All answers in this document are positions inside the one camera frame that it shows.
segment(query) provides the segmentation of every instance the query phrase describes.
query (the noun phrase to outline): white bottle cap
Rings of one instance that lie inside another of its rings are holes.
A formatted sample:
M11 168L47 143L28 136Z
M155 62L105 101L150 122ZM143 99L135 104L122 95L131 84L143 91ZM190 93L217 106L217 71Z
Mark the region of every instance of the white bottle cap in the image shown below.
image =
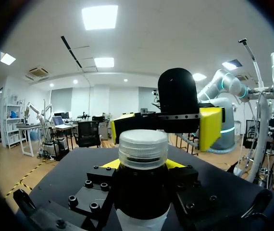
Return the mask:
M153 169L167 160L168 136L155 130L129 130L119 138L119 159L122 164L134 169Z

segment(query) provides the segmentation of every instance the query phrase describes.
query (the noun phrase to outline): black chair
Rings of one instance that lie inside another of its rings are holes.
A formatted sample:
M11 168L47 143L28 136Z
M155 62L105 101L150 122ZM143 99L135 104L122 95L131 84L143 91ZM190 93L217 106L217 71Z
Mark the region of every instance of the black chair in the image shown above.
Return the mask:
M78 135L74 133L75 141L81 148L100 146L99 122L82 121L78 122Z

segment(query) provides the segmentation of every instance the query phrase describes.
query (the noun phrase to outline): square ceiling light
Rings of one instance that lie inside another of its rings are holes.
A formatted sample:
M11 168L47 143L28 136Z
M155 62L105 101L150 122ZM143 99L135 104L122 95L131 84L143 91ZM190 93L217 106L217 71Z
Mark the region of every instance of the square ceiling light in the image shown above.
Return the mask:
M193 78L195 81L201 81L201 80L206 79L207 77L203 74L195 73L195 74L193 74Z
M86 30L113 29L116 27L118 6L94 6L82 9Z
M113 67L114 61L113 58L95 58L95 66L97 67Z
M232 60L232 61L229 61L229 62L224 62L222 63L222 65L227 68L229 71L232 71L232 70L235 70L237 69L238 67L240 66L243 66L239 60L235 59L235 60Z
M1 62L7 65L11 65L16 59L9 54L4 54L4 56L1 58Z

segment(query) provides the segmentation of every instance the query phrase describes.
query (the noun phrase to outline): ceiling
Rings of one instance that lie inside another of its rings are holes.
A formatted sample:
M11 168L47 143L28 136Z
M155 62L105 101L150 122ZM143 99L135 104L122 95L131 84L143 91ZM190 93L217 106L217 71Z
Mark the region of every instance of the ceiling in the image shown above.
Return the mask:
M86 31L81 10L109 4L119 6L116 28ZM113 68L98 68L99 73L112 74L98 75L95 68L85 68L94 65L91 59L80 60L80 69L61 36L77 59L114 57ZM50 71L51 79L34 86L45 90L57 78L57 88L72 87L74 79L86 87L83 71L93 72L87 73L91 85L155 87L165 70L182 67L208 77L197 83L200 90L222 68L221 63L233 59L243 66L232 73L248 72L256 78L252 60L237 42L243 38L248 39L263 81L270 86L274 31L243 0L44 0L25 12L1 47L16 61L10 66L0 62L0 79L23 78L41 65Z

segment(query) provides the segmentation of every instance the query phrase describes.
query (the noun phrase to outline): ceiling vent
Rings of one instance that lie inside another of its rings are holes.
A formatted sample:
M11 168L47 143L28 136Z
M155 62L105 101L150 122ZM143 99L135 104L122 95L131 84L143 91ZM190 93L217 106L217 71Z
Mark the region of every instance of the ceiling vent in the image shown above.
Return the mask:
M49 74L50 74L49 71L47 71L42 66L36 66L28 71L27 76L35 79L35 78L45 78Z
M257 81L253 77L251 77L251 75L248 72L237 74L234 76L248 87L254 88L257 86Z

